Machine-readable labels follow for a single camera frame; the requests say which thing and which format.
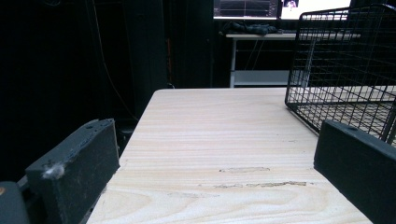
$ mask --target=wood grain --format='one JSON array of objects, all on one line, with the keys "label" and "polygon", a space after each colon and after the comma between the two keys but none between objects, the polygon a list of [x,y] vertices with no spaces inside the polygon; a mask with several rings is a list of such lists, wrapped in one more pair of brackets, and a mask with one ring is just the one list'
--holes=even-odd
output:
[{"label": "wood grain", "polygon": [[157,91],[89,223],[369,223],[285,89]]}]

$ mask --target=wire mesh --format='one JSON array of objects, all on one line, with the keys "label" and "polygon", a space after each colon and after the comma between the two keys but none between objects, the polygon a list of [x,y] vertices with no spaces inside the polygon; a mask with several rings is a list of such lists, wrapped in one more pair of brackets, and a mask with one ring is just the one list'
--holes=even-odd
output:
[{"label": "wire mesh", "polygon": [[332,119],[396,146],[395,24],[386,5],[302,14],[286,105],[317,132]]}]

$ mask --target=computer monitor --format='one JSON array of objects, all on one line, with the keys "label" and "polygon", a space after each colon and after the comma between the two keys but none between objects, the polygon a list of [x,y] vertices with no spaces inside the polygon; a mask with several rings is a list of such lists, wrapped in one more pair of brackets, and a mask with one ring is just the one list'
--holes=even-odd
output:
[{"label": "computer monitor", "polygon": [[300,15],[308,11],[319,11],[339,7],[350,7],[351,0],[280,0],[281,20],[299,20]]},{"label": "computer monitor", "polygon": [[214,0],[214,19],[276,20],[279,0]]}]

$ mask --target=dark background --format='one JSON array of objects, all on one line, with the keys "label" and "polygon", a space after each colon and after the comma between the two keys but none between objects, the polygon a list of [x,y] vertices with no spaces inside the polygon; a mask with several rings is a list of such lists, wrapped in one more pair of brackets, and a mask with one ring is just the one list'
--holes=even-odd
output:
[{"label": "dark background", "polygon": [[[213,21],[213,1],[2,3],[0,181],[18,181],[92,119],[115,119],[125,144],[158,89],[227,88],[231,41],[218,34],[223,24]],[[296,29],[296,21],[271,25]],[[289,69],[291,54],[281,47],[272,45],[270,58],[285,60],[269,64]]]}]

